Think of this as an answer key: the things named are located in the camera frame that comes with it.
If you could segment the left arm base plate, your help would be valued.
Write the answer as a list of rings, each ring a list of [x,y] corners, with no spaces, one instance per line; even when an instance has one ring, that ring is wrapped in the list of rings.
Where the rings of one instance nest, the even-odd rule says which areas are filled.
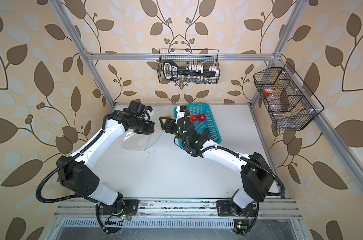
[[[139,209],[139,202],[137,199],[117,199],[111,206],[99,204],[98,210],[103,216],[134,215]]]

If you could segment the clear zip top bag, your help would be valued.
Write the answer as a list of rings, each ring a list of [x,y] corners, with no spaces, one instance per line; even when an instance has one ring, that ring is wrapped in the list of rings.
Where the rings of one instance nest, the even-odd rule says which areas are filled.
[[[128,151],[145,152],[160,140],[162,134],[163,133],[160,133],[158,136],[155,136],[154,134],[139,135],[133,132],[129,132],[120,140],[120,146],[124,150]]]

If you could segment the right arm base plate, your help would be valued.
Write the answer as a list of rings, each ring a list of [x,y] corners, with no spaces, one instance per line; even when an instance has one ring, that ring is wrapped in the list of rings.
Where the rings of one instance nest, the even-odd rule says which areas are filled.
[[[255,217],[258,211],[258,202],[252,202],[242,209],[232,200],[218,200],[216,201],[216,209],[219,217]]]

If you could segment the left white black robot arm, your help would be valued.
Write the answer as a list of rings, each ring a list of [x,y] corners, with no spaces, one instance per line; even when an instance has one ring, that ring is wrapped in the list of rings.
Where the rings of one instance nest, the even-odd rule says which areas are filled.
[[[36,199],[42,203],[56,203],[73,198],[85,198],[107,206],[117,203],[121,195],[101,183],[93,168],[109,146],[128,130],[139,135],[152,134],[155,131],[152,115],[152,107],[135,101],[130,102],[122,111],[115,110],[105,115],[101,129],[90,140],[69,157],[61,156],[57,160],[57,167],[38,185]],[[54,174],[58,174],[61,185],[73,191],[73,195],[55,199],[43,197],[43,187]]]

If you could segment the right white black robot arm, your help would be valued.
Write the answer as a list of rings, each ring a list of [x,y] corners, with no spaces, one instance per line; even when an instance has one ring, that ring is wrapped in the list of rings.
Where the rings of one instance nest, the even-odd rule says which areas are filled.
[[[241,154],[219,145],[219,134],[210,113],[201,113],[196,105],[177,106],[176,117],[160,117],[161,128],[174,134],[180,148],[192,157],[213,160],[233,170],[241,178],[242,188],[229,200],[231,212],[243,215],[258,207],[266,197],[284,197],[285,186],[259,153]]]

